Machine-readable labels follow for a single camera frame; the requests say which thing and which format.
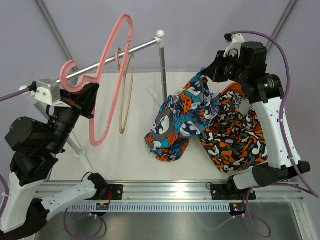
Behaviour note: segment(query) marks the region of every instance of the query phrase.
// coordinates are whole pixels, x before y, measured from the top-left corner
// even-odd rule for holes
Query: pink hanger
[[[126,62],[127,62],[127,59],[128,59],[129,50],[130,50],[130,46],[131,46],[131,41],[132,41],[132,38],[133,38],[133,35],[134,35],[134,23],[133,23],[131,17],[129,15],[127,15],[127,14],[124,14],[124,15],[120,16],[120,18],[116,22],[116,24],[115,24],[115,26],[114,26],[114,28],[112,30],[112,33],[109,36],[109,39],[108,39],[108,41],[107,41],[107,43],[105,45],[105,48],[103,50],[103,53],[102,53],[102,56],[101,56],[101,59],[100,59],[100,63],[99,63],[99,67],[97,69],[95,77],[84,75],[83,78],[80,80],[80,83],[78,85],[76,85],[76,86],[69,85],[68,80],[67,80],[67,76],[68,76],[68,72],[72,68],[74,68],[76,66],[76,61],[74,61],[74,60],[66,62],[62,66],[61,71],[60,71],[61,85],[63,86],[63,88],[65,90],[67,90],[68,92],[71,92],[71,93],[79,92],[86,85],[86,83],[100,83],[101,75],[102,75],[102,73],[104,71],[105,62],[107,60],[107,57],[108,57],[109,52],[111,50],[111,47],[112,47],[112,45],[113,45],[113,43],[114,43],[114,41],[115,41],[115,39],[117,37],[117,34],[118,34],[122,24],[125,21],[128,22],[129,28],[130,28],[129,29],[129,35],[128,35],[128,42],[127,42],[127,45],[125,47],[123,61],[122,61],[122,65],[121,65],[121,68],[120,68],[118,82],[117,82],[115,93],[114,93],[114,96],[113,96],[112,106],[111,106],[111,110],[110,110],[109,117],[108,117],[108,120],[107,120],[107,124],[106,124],[106,127],[105,127],[105,131],[103,133],[102,138],[99,141],[96,141],[96,138],[95,138],[95,118],[91,118],[90,122],[89,122],[89,125],[90,125],[90,143],[91,143],[92,146],[95,146],[95,147],[101,145],[105,141],[105,139],[107,138],[108,132],[109,132],[109,129],[110,129],[110,125],[111,125],[112,119],[113,119],[114,114],[115,114],[116,105],[117,105],[117,101],[118,101],[118,96],[119,96],[119,92],[120,92],[120,87],[121,87],[122,79],[123,79],[123,76],[124,76]],[[92,114],[95,114],[95,113],[96,113],[96,108],[94,108],[93,111],[92,111]]]

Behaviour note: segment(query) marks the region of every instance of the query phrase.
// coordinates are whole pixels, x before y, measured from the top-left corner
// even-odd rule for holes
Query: perforated metal strip
[[[69,207],[69,212],[110,213],[229,213],[229,203],[111,203],[108,209],[99,209],[99,203],[80,202]]]

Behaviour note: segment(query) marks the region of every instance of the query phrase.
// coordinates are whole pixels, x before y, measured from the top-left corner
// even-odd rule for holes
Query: gray floor
[[[251,213],[262,217],[271,227],[272,240],[301,240],[291,205],[287,203],[252,203]],[[72,223],[83,213],[68,213],[67,223]],[[230,218],[227,213],[107,213],[103,219],[107,234],[96,239],[106,240],[260,240],[247,218],[230,221],[219,230],[209,230]],[[263,234],[268,230],[260,222],[256,225]],[[55,216],[37,240],[71,240],[63,230],[63,213]],[[98,220],[88,217],[79,220],[69,230],[79,237],[93,235],[99,229]]]

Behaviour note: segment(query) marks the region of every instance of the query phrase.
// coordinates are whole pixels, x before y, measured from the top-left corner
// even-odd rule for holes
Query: beige hanger
[[[116,66],[117,66],[119,71],[120,71],[120,68],[121,68],[121,65],[120,65],[120,62],[119,62],[119,54],[120,53],[121,53],[121,48],[118,48],[116,50],[116,54],[115,54],[115,63],[116,63]],[[130,91],[129,92],[129,99],[128,99],[128,102],[127,102],[126,112],[125,112],[125,116],[124,116],[124,123],[123,123],[122,122],[122,118],[123,118],[123,112],[124,112],[126,78],[127,78],[128,68],[129,68],[129,64],[130,64],[131,59],[132,59],[131,85],[130,85],[130,90],[129,90]],[[130,108],[130,102],[131,102],[132,88],[133,88],[133,85],[134,85],[135,65],[136,65],[135,55],[131,54],[129,59],[128,59],[128,63],[126,65],[126,67],[125,67],[123,80],[122,80],[123,81],[123,83],[122,83],[122,98],[121,98],[120,118],[119,118],[119,131],[120,131],[120,134],[124,134],[125,130],[126,130],[128,114],[129,114],[129,108]]]

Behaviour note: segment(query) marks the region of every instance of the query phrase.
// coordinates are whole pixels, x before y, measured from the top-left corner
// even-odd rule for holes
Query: colorful fabric
[[[268,159],[266,141],[254,109],[246,117],[239,112],[244,94],[228,91],[220,95],[219,113],[199,139],[224,173],[242,171]]]
[[[162,104],[144,138],[151,156],[165,162],[180,159],[190,139],[205,132],[218,111],[219,94],[210,93],[207,78],[199,72]]]

